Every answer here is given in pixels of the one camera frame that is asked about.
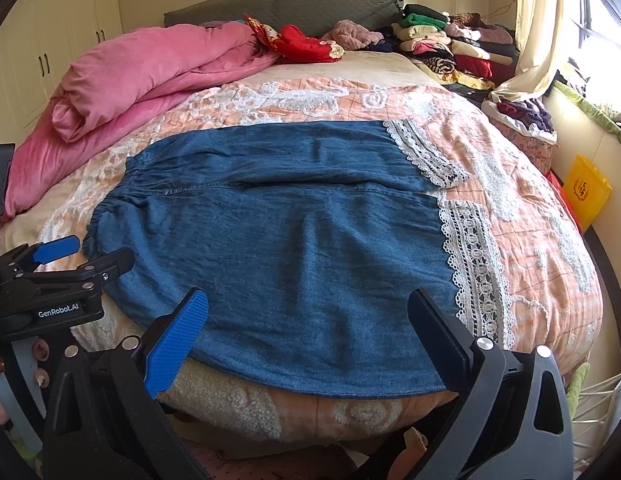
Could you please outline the blue denim lace-trimmed pants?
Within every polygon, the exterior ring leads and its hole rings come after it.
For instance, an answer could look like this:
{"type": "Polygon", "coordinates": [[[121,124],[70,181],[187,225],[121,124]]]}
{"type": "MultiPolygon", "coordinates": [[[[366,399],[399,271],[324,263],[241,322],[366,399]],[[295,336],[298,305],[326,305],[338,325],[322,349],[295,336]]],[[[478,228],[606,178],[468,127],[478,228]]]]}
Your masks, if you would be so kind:
{"type": "Polygon", "coordinates": [[[132,249],[106,292],[139,326],[203,289],[191,354],[215,370],[327,398],[437,392],[409,295],[475,336],[501,341],[504,325],[486,210],[446,196],[470,179],[407,120],[191,131],[128,159],[83,251],[132,249]]]}

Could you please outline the peach white patterned bedspread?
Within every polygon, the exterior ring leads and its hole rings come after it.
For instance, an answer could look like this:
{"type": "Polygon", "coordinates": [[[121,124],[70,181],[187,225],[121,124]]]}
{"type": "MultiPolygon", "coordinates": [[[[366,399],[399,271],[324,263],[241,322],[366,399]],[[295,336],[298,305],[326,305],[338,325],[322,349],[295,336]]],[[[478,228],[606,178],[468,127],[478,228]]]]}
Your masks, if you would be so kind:
{"type": "MultiPolygon", "coordinates": [[[[557,192],[473,104],[395,54],[350,53],[335,64],[278,65],[192,93],[106,148],[8,221],[1,245],[74,234],[82,242],[126,162],[155,142],[191,131],[302,122],[407,120],[469,170],[448,200],[484,207],[506,281],[499,347],[545,344],[568,373],[591,351],[603,318],[596,269],[557,192]]],[[[105,289],[104,317],[74,334],[90,350],[138,334],[105,289]]],[[[164,401],[203,422],[203,437],[236,455],[311,442],[358,440],[415,422],[451,396],[440,391],[393,399],[312,396],[249,382],[190,354],[164,401]]]]}

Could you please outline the pink folded quilt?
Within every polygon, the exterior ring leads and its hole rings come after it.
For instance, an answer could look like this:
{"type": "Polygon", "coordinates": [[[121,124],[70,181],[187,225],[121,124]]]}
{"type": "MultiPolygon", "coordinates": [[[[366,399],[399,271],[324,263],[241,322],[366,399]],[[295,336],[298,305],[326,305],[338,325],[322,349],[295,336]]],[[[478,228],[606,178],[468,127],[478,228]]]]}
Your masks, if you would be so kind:
{"type": "Polygon", "coordinates": [[[260,73],[277,60],[241,22],[146,27],[98,44],[70,65],[16,149],[4,218],[32,208],[90,158],[192,93],[260,73]]]}

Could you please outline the yellow paper bag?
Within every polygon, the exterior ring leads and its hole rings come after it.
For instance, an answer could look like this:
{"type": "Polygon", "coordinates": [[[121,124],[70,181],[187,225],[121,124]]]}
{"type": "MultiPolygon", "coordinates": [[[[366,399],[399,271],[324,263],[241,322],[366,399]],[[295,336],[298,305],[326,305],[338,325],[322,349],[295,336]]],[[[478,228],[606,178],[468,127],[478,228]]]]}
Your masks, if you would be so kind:
{"type": "Polygon", "coordinates": [[[575,155],[562,188],[582,232],[593,224],[612,193],[607,178],[582,154],[575,155]]]}

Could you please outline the red gift bag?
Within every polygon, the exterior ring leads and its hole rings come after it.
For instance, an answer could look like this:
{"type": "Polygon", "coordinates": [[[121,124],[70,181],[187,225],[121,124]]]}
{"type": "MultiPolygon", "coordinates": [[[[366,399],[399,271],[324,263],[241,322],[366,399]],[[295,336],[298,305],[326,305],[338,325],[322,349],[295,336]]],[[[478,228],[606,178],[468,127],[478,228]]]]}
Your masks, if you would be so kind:
{"type": "Polygon", "coordinates": [[[576,215],[576,213],[574,211],[574,208],[571,205],[571,203],[569,202],[568,196],[567,196],[567,194],[565,194],[565,190],[562,187],[562,183],[560,182],[560,180],[558,179],[556,174],[553,172],[553,170],[549,170],[549,171],[547,171],[544,174],[544,177],[549,182],[549,184],[553,187],[553,189],[557,192],[557,194],[559,196],[559,200],[561,201],[563,208],[565,208],[565,211],[570,216],[570,218],[571,218],[573,224],[575,225],[576,229],[580,233],[582,233],[583,230],[580,227],[580,221],[577,218],[577,215],[576,215]]]}

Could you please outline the red embroidered cloth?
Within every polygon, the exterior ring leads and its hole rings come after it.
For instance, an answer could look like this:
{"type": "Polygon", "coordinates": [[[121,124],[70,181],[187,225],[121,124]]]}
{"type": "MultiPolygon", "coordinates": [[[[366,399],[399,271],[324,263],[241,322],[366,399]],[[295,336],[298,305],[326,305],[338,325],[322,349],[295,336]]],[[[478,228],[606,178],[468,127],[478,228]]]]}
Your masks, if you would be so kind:
{"type": "Polygon", "coordinates": [[[309,37],[295,25],[284,25],[280,32],[250,15],[245,15],[260,43],[277,53],[284,62],[295,64],[334,63],[343,58],[345,50],[333,40],[309,37]]]}

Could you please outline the floral storage box with clothes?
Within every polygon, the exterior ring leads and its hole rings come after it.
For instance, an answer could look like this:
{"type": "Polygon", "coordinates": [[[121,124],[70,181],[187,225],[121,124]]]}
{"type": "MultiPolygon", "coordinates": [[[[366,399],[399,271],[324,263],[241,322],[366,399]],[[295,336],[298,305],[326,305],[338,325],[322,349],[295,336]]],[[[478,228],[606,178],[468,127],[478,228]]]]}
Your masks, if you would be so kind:
{"type": "Polygon", "coordinates": [[[512,118],[498,110],[498,103],[485,100],[481,105],[482,112],[489,122],[542,173],[548,174],[553,162],[553,151],[557,146],[557,133],[539,129],[537,125],[525,125],[521,120],[512,118]]]}

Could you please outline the grey upholstered headboard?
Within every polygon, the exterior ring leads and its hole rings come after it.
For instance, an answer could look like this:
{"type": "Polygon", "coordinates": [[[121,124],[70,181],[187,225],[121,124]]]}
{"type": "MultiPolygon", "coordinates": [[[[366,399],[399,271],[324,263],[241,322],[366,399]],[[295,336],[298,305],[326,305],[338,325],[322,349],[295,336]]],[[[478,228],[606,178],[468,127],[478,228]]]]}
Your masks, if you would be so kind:
{"type": "Polygon", "coordinates": [[[164,14],[164,25],[203,25],[250,15],[275,29],[292,24],[321,36],[336,22],[350,20],[377,29],[399,20],[404,0],[206,0],[164,14]]]}

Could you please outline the mauve fuzzy garment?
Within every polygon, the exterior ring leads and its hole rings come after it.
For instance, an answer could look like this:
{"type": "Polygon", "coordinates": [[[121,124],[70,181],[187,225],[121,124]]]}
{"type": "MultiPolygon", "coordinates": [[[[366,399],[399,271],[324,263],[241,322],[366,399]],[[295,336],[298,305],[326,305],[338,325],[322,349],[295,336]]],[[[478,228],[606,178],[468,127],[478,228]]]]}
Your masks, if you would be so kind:
{"type": "Polygon", "coordinates": [[[361,24],[341,20],[321,37],[324,41],[334,41],[344,50],[358,51],[379,44],[384,39],[381,32],[373,32],[361,24]]]}

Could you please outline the stack of folded clothes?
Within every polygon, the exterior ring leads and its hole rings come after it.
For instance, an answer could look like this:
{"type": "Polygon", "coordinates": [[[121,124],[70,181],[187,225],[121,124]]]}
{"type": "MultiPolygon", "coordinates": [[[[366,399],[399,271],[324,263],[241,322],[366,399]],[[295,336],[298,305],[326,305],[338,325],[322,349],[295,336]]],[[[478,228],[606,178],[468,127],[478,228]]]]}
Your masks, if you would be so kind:
{"type": "Polygon", "coordinates": [[[515,76],[519,48],[515,32],[487,24],[478,13],[453,16],[426,6],[406,6],[394,23],[379,29],[375,44],[403,54],[448,90],[484,99],[515,76]]]}

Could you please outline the cream curtain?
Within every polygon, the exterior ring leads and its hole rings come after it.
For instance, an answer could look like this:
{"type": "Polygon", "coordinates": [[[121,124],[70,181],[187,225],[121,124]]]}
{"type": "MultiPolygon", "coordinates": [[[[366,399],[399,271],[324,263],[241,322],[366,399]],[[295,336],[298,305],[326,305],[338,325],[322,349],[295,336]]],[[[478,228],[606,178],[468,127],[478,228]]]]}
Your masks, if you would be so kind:
{"type": "Polygon", "coordinates": [[[538,98],[551,86],[568,58],[565,0],[518,0],[516,42],[520,55],[515,76],[491,93],[496,103],[538,98]]]}

